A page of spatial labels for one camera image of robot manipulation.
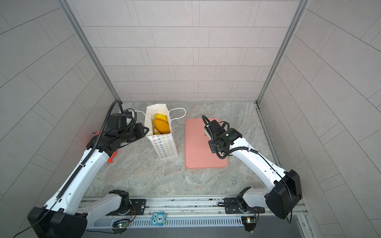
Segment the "vent grille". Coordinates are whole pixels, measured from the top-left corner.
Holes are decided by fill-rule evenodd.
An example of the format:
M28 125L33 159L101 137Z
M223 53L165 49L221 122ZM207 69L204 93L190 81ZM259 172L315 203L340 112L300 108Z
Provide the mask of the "vent grille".
M167 217L161 227L236 227L242 226L240 217ZM136 218L129 228L151 226L151 218Z

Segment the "marble floor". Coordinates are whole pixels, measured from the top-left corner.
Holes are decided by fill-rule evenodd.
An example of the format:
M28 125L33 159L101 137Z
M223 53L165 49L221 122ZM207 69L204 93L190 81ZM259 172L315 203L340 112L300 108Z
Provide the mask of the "marble floor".
M146 111L153 102L125 102L123 108ZM258 113L252 102L166 102L167 108L183 107L184 118L172 122L178 156L159 159L151 142L142 138L118 150L114 163L106 163L93 179L85 196L101 196L112 189L138 195L233 195L247 186L264 188L260 178L240 159L229 157L226 168L187 169L184 165L185 120L216 117L230 123L269 160L274 161ZM183 115L171 112L171 118ZM138 112L137 122L144 123Z

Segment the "red object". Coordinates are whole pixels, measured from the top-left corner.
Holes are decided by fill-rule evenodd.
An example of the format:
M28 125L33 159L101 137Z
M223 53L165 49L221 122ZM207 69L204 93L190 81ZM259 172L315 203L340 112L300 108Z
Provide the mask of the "red object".
M112 159L117 155L117 151L115 151L111 157L107 160L108 163L113 163Z
M114 153L112 153L111 157L107 160L108 163L114 163L112 161L112 159L117 155L117 151L115 151Z
M185 167L188 169L224 168L229 164L227 157L220 159L210 150L204 134L204 122L200 118L185 121Z

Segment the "robotic arm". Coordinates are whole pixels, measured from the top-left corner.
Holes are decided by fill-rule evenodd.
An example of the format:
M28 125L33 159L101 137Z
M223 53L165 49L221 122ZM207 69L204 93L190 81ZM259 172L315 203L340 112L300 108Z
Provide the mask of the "robotic arm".
M111 111L118 103L121 113ZM76 169L70 174L61 188L51 197L43 208L33 208L28 220L40 238L81 237L92 223L116 211L124 215L131 209L128 192L110 191L107 196L91 206L78 208L79 203L91 181L103 164L123 147L143 138L149 129L136 123L136 112L123 111L120 101L115 100L106 114L100 132L95 135L83 153Z
M229 123L222 126L202 115L205 135L211 140L209 147L220 159L232 154L241 159L264 182L266 189L245 188L238 197L238 206L243 212L254 206L268 207L277 217L285 219L302 199L300 177L290 170L285 171L256 151L247 140Z

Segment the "tiled wall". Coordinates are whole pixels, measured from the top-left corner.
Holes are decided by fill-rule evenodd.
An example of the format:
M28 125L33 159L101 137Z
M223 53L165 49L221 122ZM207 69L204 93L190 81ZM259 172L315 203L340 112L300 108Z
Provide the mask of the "tiled wall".
M68 0L124 101L253 101L299 1Z
M311 0L260 105L320 237L381 235L380 15Z
M29 226L30 209L66 180L112 101L55 0L0 1L1 237Z

